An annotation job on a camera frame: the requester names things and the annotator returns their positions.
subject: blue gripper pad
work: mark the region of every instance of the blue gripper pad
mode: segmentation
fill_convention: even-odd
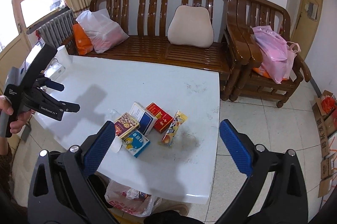
[[[226,119],[220,123],[219,133],[240,173],[250,176],[253,171],[252,157],[248,150],[244,147],[239,138],[238,132],[229,120]]]
[[[83,142],[81,150],[84,177],[87,178],[97,171],[115,136],[114,123],[107,121],[97,134],[89,136]]]

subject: finger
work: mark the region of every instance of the finger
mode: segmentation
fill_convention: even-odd
[[[20,113],[20,114],[17,116],[17,119],[18,119],[18,120],[21,120],[21,121],[24,121],[24,122],[27,122],[27,120],[30,118],[31,114],[32,114],[31,111],[24,112],[24,113]]]
[[[4,95],[0,96],[0,110],[4,110],[8,115],[13,114],[13,108]]]
[[[11,129],[20,129],[26,124],[26,122],[24,121],[20,121],[20,120],[17,120],[17,121],[14,121],[14,122],[11,122],[11,124],[9,125],[11,127]]]
[[[21,129],[19,130],[19,129],[11,129],[11,133],[12,134],[17,134],[17,133],[19,133],[21,131]]]

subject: orange box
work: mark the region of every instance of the orange box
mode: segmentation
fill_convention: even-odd
[[[153,128],[156,129],[159,133],[163,133],[170,126],[173,117],[171,117],[154,102],[146,107],[146,109],[149,110],[150,113],[158,119]]]

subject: beige cushion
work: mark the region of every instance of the beige cushion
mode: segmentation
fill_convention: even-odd
[[[174,45],[210,47],[214,33],[208,10],[204,7],[179,6],[168,28],[167,38]]]

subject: white table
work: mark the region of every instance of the white table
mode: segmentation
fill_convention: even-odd
[[[71,56],[73,64],[57,81],[57,100],[78,103],[78,113],[64,113],[61,122],[37,113],[36,120],[68,149],[96,134],[112,109],[123,114],[134,101],[155,102],[174,116],[181,110],[188,120],[179,127],[171,148],[158,141],[154,129],[150,145],[138,158],[123,147],[109,150],[98,171],[120,184],[162,198],[205,204],[215,165],[219,128],[218,73],[144,62]]]

